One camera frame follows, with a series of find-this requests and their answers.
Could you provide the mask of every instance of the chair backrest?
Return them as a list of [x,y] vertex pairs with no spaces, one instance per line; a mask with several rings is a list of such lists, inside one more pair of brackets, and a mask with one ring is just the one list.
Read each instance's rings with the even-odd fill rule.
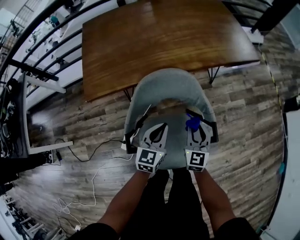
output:
[[125,121],[125,134],[135,129],[139,115],[143,115],[150,104],[157,106],[162,100],[178,99],[197,107],[204,119],[216,122],[210,102],[197,79],[187,71],[166,68],[145,76],[137,85]]

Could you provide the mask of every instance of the sleeve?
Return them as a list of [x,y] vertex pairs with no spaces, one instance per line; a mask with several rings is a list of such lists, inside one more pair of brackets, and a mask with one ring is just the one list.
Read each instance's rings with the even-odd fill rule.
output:
[[215,232],[215,240],[259,240],[258,235],[253,230],[249,222],[242,218],[237,217],[225,222]]
[[73,234],[70,240],[79,239],[100,239],[100,240],[118,240],[116,231],[109,225],[103,223],[93,223],[85,229]]

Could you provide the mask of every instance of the wooden floor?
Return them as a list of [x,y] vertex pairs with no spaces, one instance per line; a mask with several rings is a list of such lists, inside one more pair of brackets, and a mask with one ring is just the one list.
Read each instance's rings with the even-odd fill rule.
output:
[[[282,99],[300,90],[300,55],[285,32],[275,28],[261,47],[279,87]],[[283,158],[283,129],[278,98],[266,65],[236,70],[218,76],[208,84],[207,72],[195,73],[210,100],[216,117],[219,143],[213,149],[207,166],[217,183],[228,194],[236,216],[245,217],[256,229],[271,213],[277,196],[280,176],[278,168]],[[35,146],[54,143],[55,139],[73,140],[74,153],[88,159],[101,142],[121,139],[129,102],[117,93],[91,103],[85,103],[82,82],[68,88],[32,110],[30,139]],[[71,213],[83,226],[101,218],[109,202],[135,172],[134,160],[110,160],[127,157],[120,144],[111,142],[98,149],[87,163],[79,162],[68,148],[62,149],[61,166],[42,166],[23,172],[17,187],[9,191],[30,216],[56,227],[59,214],[53,208],[62,198],[93,204],[91,179],[95,178],[95,207],[71,205]],[[171,187],[168,183],[166,197]],[[209,223],[206,212],[203,217]],[[72,234],[68,222],[62,226]]]

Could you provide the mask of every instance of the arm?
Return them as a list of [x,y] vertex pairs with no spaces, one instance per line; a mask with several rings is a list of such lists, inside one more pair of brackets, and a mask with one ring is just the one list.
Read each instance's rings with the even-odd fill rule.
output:
[[230,219],[236,218],[226,193],[213,180],[206,169],[194,172],[202,202],[210,217],[213,231]]
[[137,171],[113,198],[98,222],[111,226],[120,234],[140,201],[149,175],[150,173]]

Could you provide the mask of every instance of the table top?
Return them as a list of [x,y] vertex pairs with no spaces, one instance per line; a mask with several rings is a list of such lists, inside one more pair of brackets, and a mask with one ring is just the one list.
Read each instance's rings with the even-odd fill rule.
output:
[[218,0],[140,0],[83,25],[87,101],[136,85],[162,68],[236,66],[259,57]]

